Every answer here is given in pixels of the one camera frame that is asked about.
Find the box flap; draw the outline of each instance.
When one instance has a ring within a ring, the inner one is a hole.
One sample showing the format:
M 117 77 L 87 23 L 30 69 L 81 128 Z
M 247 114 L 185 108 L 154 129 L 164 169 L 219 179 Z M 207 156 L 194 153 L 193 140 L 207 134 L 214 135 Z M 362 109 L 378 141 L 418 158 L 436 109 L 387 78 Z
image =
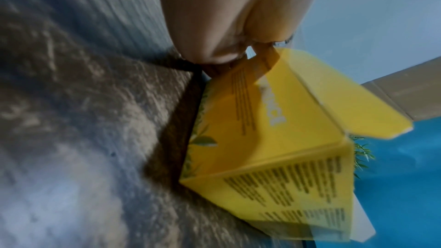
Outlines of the box flap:
M 319 59 L 304 51 L 277 51 L 348 133 L 390 139 L 412 130 L 410 120 Z

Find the open box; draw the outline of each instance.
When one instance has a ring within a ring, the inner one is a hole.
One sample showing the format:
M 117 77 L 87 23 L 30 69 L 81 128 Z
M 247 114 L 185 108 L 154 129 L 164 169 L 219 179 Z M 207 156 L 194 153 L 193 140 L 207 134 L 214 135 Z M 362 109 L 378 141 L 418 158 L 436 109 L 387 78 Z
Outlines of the open box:
M 351 229 L 372 225 L 354 199 L 348 135 L 411 129 L 313 56 L 269 48 L 207 84 L 180 183 L 272 237 L 362 241 L 374 230 Z

